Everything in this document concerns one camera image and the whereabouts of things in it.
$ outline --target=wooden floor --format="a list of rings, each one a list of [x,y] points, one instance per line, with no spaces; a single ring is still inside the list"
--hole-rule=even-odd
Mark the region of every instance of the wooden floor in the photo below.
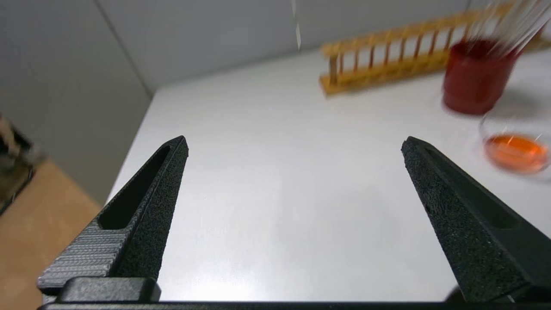
[[[0,309],[39,307],[36,279],[99,210],[52,161],[41,163],[0,216]]]

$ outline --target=orange liquid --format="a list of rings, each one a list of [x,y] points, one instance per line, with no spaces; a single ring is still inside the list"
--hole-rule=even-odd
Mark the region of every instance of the orange liquid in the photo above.
[[[495,135],[484,145],[486,154],[497,165],[521,173],[534,173],[548,165],[548,150],[531,138]]]

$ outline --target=white table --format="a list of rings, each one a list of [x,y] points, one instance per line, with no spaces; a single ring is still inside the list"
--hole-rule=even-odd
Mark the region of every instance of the white table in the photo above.
[[[551,87],[549,63],[524,56],[508,89]],[[480,118],[440,104],[443,74],[327,99],[326,66],[314,51],[156,93],[110,197],[163,142],[187,138],[162,300],[442,300],[456,281],[404,167],[410,135],[551,236],[550,184],[483,158]]]

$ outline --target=test tube rack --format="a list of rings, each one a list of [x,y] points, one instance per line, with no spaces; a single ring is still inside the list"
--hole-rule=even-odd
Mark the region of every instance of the test tube rack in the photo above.
[[[465,11],[419,24],[324,44],[321,51],[329,59],[329,73],[320,76],[323,91],[326,95],[331,95],[443,70],[449,58],[450,46],[454,43],[454,34],[457,36],[455,31],[462,31],[463,35],[459,40],[464,40],[481,18],[493,20],[497,25],[512,6],[512,2],[504,3],[493,10]],[[543,29],[538,32],[525,50],[551,46],[551,41],[543,38],[542,31]],[[422,41],[425,38],[430,39],[430,47],[422,51]],[[440,46],[437,44],[439,39],[445,40],[440,42]],[[409,40],[416,40],[411,55],[407,55],[405,51]],[[378,47],[379,50],[384,50],[384,59],[377,62],[374,56]],[[392,49],[399,51],[395,59],[390,57]],[[360,54],[367,55],[363,64],[360,64]],[[345,64],[347,55],[354,57],[353,64],[348,67]]]

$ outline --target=white wall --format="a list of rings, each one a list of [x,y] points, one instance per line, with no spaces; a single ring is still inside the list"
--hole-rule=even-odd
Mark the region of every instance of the white wall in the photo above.
[[[332,40],[444,17],[467,8],[468,0],[296,0],[305,48]]]
[[[290,0],[101,0],[151,90],[297,52]]]
[[[149,98],[97,7],[2,0],[0,29],[0,111],[102,204]]]

